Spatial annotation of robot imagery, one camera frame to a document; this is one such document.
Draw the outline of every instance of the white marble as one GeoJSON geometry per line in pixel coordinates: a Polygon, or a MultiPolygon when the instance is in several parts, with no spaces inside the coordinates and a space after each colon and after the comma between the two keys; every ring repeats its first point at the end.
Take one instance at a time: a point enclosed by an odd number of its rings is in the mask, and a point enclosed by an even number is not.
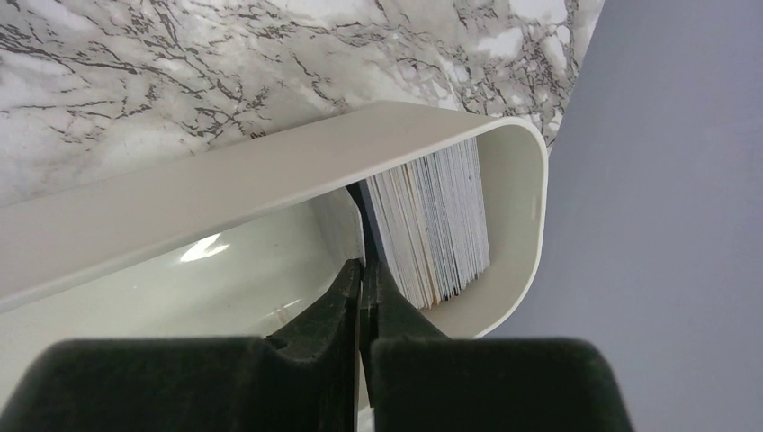
{"type": "Polygon", "coordinates": [[[378,100],[553,142],[603,0],[6,0],[0,205],[378,100]]]}

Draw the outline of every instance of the gray marble vein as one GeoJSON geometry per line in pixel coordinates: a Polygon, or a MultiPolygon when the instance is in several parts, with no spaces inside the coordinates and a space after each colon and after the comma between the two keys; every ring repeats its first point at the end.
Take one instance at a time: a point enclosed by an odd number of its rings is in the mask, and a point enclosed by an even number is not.
{"type": "Polygon", "coordinates": [[[5,0],[0,205],[378,100],[551,144],[602,2],[5,0]]]}

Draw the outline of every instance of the gray surface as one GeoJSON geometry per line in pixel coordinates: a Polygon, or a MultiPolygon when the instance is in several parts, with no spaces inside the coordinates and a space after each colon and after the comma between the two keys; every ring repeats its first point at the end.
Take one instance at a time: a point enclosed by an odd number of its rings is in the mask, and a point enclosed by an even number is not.
{"type": "Polygon", "coordinates": [[[763,3],[607,0],[543,258],[492,336],[586,338],[641,431],[763,428],[763,3]]]}

